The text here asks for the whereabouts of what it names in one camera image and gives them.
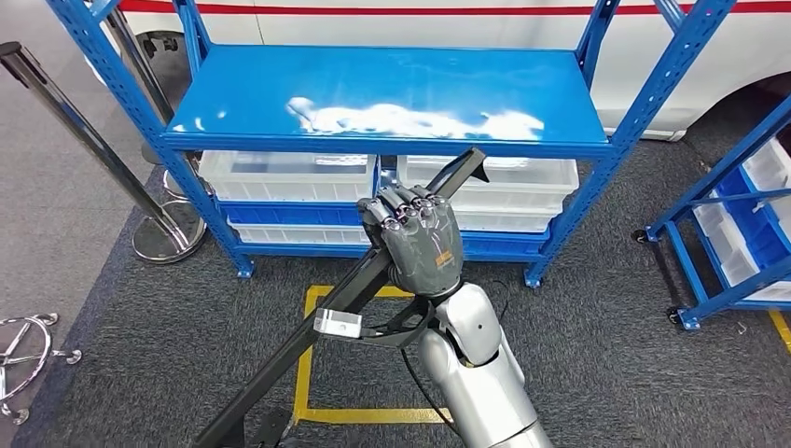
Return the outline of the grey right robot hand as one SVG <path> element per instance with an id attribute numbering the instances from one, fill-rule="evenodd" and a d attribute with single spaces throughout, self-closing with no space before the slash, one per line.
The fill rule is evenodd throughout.
<path id="1" fill-rule="evenodd" d="M 391 256 L 394 285 L 429 298 L 450 295 L 461 285 L 463 243 L 447 198 L 424 186 L 395 184 L 356 207 L 371 242 Z"/>

